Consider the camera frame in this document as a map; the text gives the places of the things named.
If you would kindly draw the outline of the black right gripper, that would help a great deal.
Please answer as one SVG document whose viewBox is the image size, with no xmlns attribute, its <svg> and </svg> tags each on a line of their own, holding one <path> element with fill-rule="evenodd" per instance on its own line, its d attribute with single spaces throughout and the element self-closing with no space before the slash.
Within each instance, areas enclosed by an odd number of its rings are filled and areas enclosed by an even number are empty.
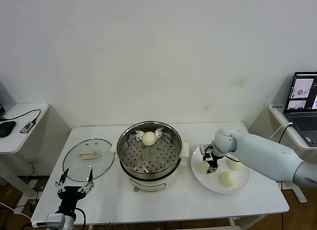
<svg viewBox="0 0 317 230">
<path fill-rule="evenodd" d="M 206 161 L 209 165 L 209 169 L 207 173 L 215 173 L 218 169 L 217 160 L 223 157 L 224 157 L 224 153 L 221 152 L 215 145 L 212 145 L 210 154 L 206 154 L 203 156 L 203 161 Z"/>
</svg>

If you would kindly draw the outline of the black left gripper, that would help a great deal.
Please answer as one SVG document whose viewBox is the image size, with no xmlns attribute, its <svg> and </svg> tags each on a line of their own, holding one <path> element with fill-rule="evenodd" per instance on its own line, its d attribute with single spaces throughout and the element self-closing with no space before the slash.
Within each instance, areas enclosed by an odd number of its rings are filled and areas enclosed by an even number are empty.
<svg viewBox="0 0 317 230">
<path fill-rule="evenodd" d="M 55 182 L 57 195 L 61 200 L 60 206 L 56 213 L 66 216 L 75 216 L 75 208 L 77 202 L 86 197 L 86 192 L 90 192 L 94 187 L 93 169 L 90 170 L 87 182 L 82 186 L 66 186 L 64 187 L 69 169 L 66 169 L 60 176 L 59 181 Z"/>
</svg>

